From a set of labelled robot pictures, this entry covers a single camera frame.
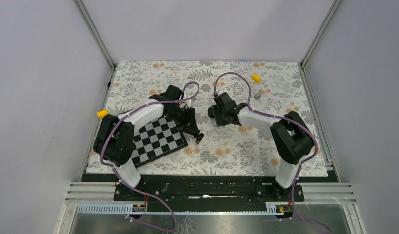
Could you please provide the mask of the black earbud charging case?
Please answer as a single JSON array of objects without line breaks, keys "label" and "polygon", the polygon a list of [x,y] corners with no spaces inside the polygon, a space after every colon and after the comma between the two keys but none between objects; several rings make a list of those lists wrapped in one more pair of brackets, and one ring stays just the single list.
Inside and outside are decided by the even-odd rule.
[{"label": "black earbud charging case", "polygon": [[200,133],[199,135],[196,136],[196,138],[195,138],[195,143],[196,143],[196,144],[201,143],[201,141],[203,140],[203,138],[204,138],[204,133]]}]

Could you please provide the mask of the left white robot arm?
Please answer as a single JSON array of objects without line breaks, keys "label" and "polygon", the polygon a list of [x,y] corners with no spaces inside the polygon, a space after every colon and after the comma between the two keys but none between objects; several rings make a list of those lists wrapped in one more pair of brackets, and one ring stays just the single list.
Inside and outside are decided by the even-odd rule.
[{"label": "left white robot arm", "polygon": [[191,135],[196,143],[204,138],[195,119],[195,109],[188,106],[180,88],[169,85],[165,92],[153,94],[142,106],[112,115],[98,112],[101,124],[93,151],[102,165],[111,167],[119,181],[127,185],[125,194],[139,200],[144,188],[137,165],[154,160],[158,154],[170,151],[170,145]]}]

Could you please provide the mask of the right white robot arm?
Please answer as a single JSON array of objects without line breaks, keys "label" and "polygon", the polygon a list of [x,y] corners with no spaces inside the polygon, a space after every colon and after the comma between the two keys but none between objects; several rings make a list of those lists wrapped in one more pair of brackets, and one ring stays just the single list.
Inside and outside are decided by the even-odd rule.
[{"label": "right white robot arm", "polygon": [[277,200],[286,200],[292,194],[291,186],[298,178],[302,162],[313,148],[318,149],[315,137],[300,115],[290,111],[284,116],[275,116],[253,110],[247,103],[236,104],[227,92],[215,93],[214,102],[215,105],[208,108],[208,115],[217,126],[245,125],[271,133],[281,158],[272,193]]}]

